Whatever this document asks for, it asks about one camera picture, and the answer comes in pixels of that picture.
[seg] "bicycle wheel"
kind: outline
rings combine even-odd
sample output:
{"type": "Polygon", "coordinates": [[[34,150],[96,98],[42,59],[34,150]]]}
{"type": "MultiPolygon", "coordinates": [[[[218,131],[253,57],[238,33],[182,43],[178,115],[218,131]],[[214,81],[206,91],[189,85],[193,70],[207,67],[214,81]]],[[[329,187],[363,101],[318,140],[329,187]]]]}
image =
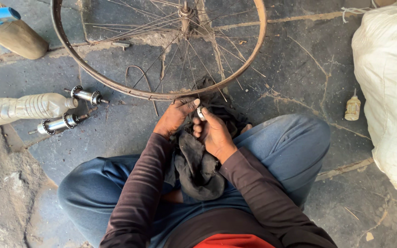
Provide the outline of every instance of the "bicycle wheel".
{"type": "Polygon", "coordinates": [[[114,81],[80,57],[63,30],[60,13],[62,0],[52,2],[55,31],[69,54],[88,74],[116,91],[142,99],[173,100],[221,92],[232,81],[240,84],[238,77],[249,67],[252,68],[251,64],[266,36],[267,15],[263,0],[229,0],[227,3],[220,0],[182,0],[178,3],[167,0],[105,0],[102,4],[131,9],[135,18],[129,18],[128,23],[124,23],[126,20],[85,23],[105,32],[103,36],[106,38],[91,43],[140,39],[150,45],[151,41],[157,40],[154,45],[161,47],[158,56],[148,58],[146,63],[149,66],[124,65],[126,71],[127,66],[141,68],[142,76],[135,82],[124,85],[114,81]],[[247,30],[242,32],[244,36],[239,36],[233,28],[247,30]],[[146,86],[146,74],[161,60],[163,64],[158,82],[146,86]],[[214,84],[200,87],[197,82],[203,77],[210,78],[214,84]]]}

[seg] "stone floor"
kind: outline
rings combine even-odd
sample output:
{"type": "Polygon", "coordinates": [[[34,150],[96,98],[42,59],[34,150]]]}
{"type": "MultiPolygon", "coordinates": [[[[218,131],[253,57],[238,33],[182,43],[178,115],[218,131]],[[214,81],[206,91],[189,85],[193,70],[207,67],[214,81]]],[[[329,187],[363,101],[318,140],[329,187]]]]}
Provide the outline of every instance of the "stone floor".
{"type": "MultiPolygon", "coordinates": [[[[100,90],[104,98],[110,100],[110,104],[101,104],[97,109],[80,101],[75,112],[82,114],[91,109],[91,118],[72,130],[50,137],[27,134],[35,129],[38,120],[15,121],[11,126],[22,140],[20,147],[29,150],[56,185],[75,166],[94,157],[140,153],[159,119],[152,103],[113,91],[81,70],[54,33],[47,1],[1,2],[18,10],[25,22],[50,43],[52,51],[44,58],[27,60],[0,48],[0,97],[18,98],[46,92],[69,96],[62,90],[64,87],[82,85],[88,91],[100,90]]],[[[140,2],[127,1],[129,4],[142,4],[140,2]]],[[[148,10],[156,11],[151,3],[142,2],[148,10]]],[[[216,1],[213,6],[212,1],[209,2],[207,8],[221,8],[222,3],[216,1]]],[[[397,247],[397,191],[373,163],[373,145],[365,115],[362,111],[360,119],[353,122],[343,119],[345,104],[354,88],[358,89],[362,106],[365,98],[353,74],[351,48],[361,16],[348,15],[348,23],[343,23],[340,9],[370,7],[371,1],[265,0],[265,5],[267,37],[262,53],[252,64],[264,76],[249,68],[239,78],[243,90],[236,82],[228,86],[233,106],[245,113],[254,125],[288,113],[307,113],[325,120],[332,132],[330,150],[305,213],[325,228],[340,248],[397,247]]],[[[252,6],[249,0],[235,1],[228,14],[252,6]]],[[[126,66],[152,63],[163,47],[151,41],[134,40],[126,51],[91,45],[111,37],[111,32],[85,23],[118,23],[119,18],[135,24],[148,21],[146,16],[128,11],[124,6],[104,0],[64,0],[62,6],[64,29],[69,40],[78,46],[79,54],[96,70],[121,83],[124,83],[126,66]]],[[[255,18],[258,20],[254,12],[229,15],[214,21],[212,26],[220,26],[227,35],[254,36],[258,34],[258,26],[251,23],[255,18]]],[[[252,37],[246,39],[246,44],[253,44],[252,37]]],[[[195,42],[211,69],[210,74],[221,79],[212,46],[204,40],[195,42]]],[[[173,44],[165,58],[161,57],[148,72],[152,87],[157,85],[161,69],[166,67],[176,46],[173,44]]],[[[240,49],[241,54],[247,51],[240,49]]],[[[228,65],[237,66],[238,62],[230,59],[228,65]]],[[[221,67],[229,71],[226,65],[221,67]]],[[[178,74],[179,71],[173,70],[164,81],[168,86],[174,82],[176,85],[178,74]]],[[[129,79],[135,81],[138,77],[132,72],[129,79]]],[[[168,104],[157,102],[158,112],[163,113],[168,104]]],[[[32,248],[75,248],[85,241],[59,208],[56,189],[50,187],[36,203],[33,228],[27,237],[32,248]]]]}

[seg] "sleeve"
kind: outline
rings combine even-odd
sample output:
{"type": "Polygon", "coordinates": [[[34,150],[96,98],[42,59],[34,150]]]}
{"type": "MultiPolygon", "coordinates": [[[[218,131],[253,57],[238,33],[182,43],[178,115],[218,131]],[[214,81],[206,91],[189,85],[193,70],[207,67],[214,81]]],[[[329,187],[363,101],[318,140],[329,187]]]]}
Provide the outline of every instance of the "sleeve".
{"type": "Polygon", "coordinates": [[[165,162],[171,149],[165,138],[152,133],[125,182],[100,248],[146,247],[149,227],[161,196],[165,162]]]}
{"type": "Polygon", "coordinates": [[[246,200],[258,222],[284,247],[336,248],[326,231],[302,213],[283,186],[247,149],[240,148],[221,166],[220,173],[246,200]]]}

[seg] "dirty cloth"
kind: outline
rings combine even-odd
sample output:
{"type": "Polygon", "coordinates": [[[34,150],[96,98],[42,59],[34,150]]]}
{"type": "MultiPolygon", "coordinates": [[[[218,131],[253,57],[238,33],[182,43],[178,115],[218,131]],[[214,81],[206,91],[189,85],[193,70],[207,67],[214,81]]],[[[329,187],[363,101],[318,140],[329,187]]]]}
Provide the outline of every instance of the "dirty cloth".
{"type": "MultiPolygon", "coordinates": [[[[249,122],[247,117],[232,108],[229,96],[213,93],[201,98],[201,105],[221,118],[228,127],[232,138],[240,135],[241,130],[249,122]]],[[[218,172],[220,163],[205,150],[191,133],[193,133],[192,118],[198,117],[193,111],[188,121],[180,130],[171,137],[174,144],[171,165],[165,172],[165,182],[173,187],[176,181],[181,184],[184,203],[214,200],[224,191],[225,178],[218,172]]]]}

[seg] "dirt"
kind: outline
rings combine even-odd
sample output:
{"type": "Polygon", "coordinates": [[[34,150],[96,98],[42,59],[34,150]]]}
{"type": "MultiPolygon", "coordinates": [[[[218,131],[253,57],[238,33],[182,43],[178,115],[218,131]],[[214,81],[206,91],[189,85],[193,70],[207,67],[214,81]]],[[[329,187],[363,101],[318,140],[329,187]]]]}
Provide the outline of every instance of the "dirt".
{"type": "Polygon", "coordinates": [[[9,128],[0,127],[0,248],[28,247],[26,228],[35,197],[48,181],[38,162],[19,143],[22,141],[9,128]]]}

